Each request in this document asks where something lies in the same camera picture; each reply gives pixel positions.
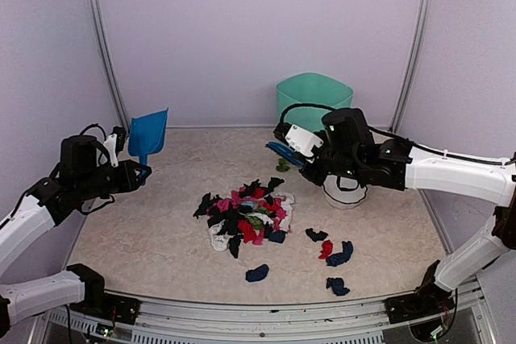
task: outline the green laundry basket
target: green laundry basket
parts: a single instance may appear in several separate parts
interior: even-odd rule
[[[348,108],[352,104],[353,89],[342,82],[316,73],[303,73],[279,83],[276,87],[277,117],[292,104],[311,102],[331,106],[332,108]],[[323,129],[321,117],[327,110],[317,108],[296,108],[285,116],[285,122],[299,125],[308,131]]]

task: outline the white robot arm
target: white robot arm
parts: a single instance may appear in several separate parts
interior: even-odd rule
[[[0,276],[39,237],[60,225],[74,210],[88,214],[114,201],[112,194],[138,189],[152,170],[132,160],[119,162],[126,133],[115,127],[100,144],[90,135],[63,140],[60,162],[50,177],[41,179],[20,197],[0,221]],[[100,164],[101,158],[106,162]],[[85,213],[82,206],[95,198],[108,199]],[[22,284],[0,284],[0,337],[22,319],[61,305],[81,303],[84,308],[104,307],[104,279],[76,264],[54,276]]]
[[[490,159],[452,154],[416,144],[367,125],[359,109],[331,110],[322,118],[324,131],[311,133],[284,122],[275,136],[296,152],[300,173],[316,185],[328,175],[358,181],[359,186],[390,189],[432,189],[478,197],[494,204],[494,216],[453,254],[433,263],[411,295],[392,297],[386,309],[392,323],[438,313],[449,305],[452,291],[507,251],[516,250],[516,159]],[[372,131],[390,139],[374,143]],[[342,199],[349,189],[341,188]]]

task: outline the green cloth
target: green cloth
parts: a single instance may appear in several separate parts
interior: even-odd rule
[[[249,221],[249,223],[251,223],[251,226],[254,230],[262,230],[264,228],[264,221],[261,219],[250,215],[246,215],[245,218]]]
[[[272,213],[272,211],[269,211],[265,207],[258,207],[257,209],[255,209],[255,213],[264,213],[265,215],[269,216]]]

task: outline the beige floor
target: beige floor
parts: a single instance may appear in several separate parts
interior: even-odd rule
[[[142,296],[292,304],[408,291],[443,256],[417,192],[372,188],[355,209],[334,209],[297,171],[275,171],[277,156],[264,147],[270,140],[269,129],[168,131],[165,149],[150,157],[147,185],[88,217],[70,263],[101,273],[108,289]],[[242,245],[239,259],[214,251],[206,217],[192,217],[202,195],[224,197],[242,183],[267,183],[271,176],[284,178],[279,189],[295,196],[293,233],[283,244]],[[325,230],[338,251],[340,241],[351,240],[352,259],[325,266],[318,259],[321,243],[305,234],[309,227]],[[268,277],[246,282],[246,270],[262,263],[270,267]],[[339,276],[352,290],[346,297],[325,289],[327,277]]]

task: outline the black cloth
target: black cloth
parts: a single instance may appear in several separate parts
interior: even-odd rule
[[[239,193],[240,197],[250,197],[260,187],[260,179],[256,179],[250,185],[244,184],[244,190]]]
[[[322,230],[316,233],[314,229],[306,229],[305,232],[306,235],[308,235],[310,239],[314,242],[323,241],[328,236],[328,233],[325,233]]]
[[[235,235],[229,240],[229,251],[235,258],[239,258],[240,242],[242,242],[243,235]]]
[[[210,219],[208,219],[208,227],[217,225],[220,222],[222,222],[224,219],[226,219],[225,213],[226,213],[225,211],[224,211],[224,213],[221,213],[219,207],[214,207],[213,209],[210,209],[210,215],[212,215],[212,216]]]
[[[326,289],[331,288],[336,296],[346,296],[350,290],[344,287],[344,280],[340,277],[326,278]]]
[[[326,258],[328,266],[339,266],[349,261],[353,254],[353,244],[351,241],[342,241],[342,253],[335,253]]]
[[[237,235],[239,233],[239,211],[229,204],[227,211],[223,212],[223,216],[226,221],[217,235]]]
[[[254,180],[250,185],[244,184],[244,190],[242,190],[241,193],[239,193],[240,197],[251,197],[253,193],[255,193],[256,189],[263,189],[264,195],[269,195],[274,189],[282,184],[285,183],[283,179],[280,179],[279,177],[271,177],[271,180],[267,183],[267,187],[262,187],[260,183],[260,179]]]
[[[279,177],[271,177],[271,180],[268,182],[267,187],[265,188],[265,195],[269,195],[274,189],[280,185],[285,183],[283,179],[280,179]]]
[[[239,205],[239,213],[252,213],[250,205]]]
[[[269,235],[273,232],[273,228],[268,223],[264,224],[264,238],[269,237]]]
[[[201,204],[198,206],[198,208],[195,210],[195,213],[193,213],[193,216],[199,219],[200,215],[206,215],[208,209],[217,203],[218,201],[221,201],[222,198],[219,195],[215,195],[213,198],[211,197],[211,193],[205,194],[201,199]]]
[[[285,241],[286,234],[287,234],[286,232],[281,231],[281,230],[274,231],[273,233],[271,233],[268,236],[268,240],[271,242],[283,243]]]
[[[264,199],[268,205],[274,205],[274,199],[270,195],[267,195]]]
[[[245,279],[247,282],[262,281],[268,274],[268,266],[266,263],[257,267],[256,269],[247,270],[245,273]]]

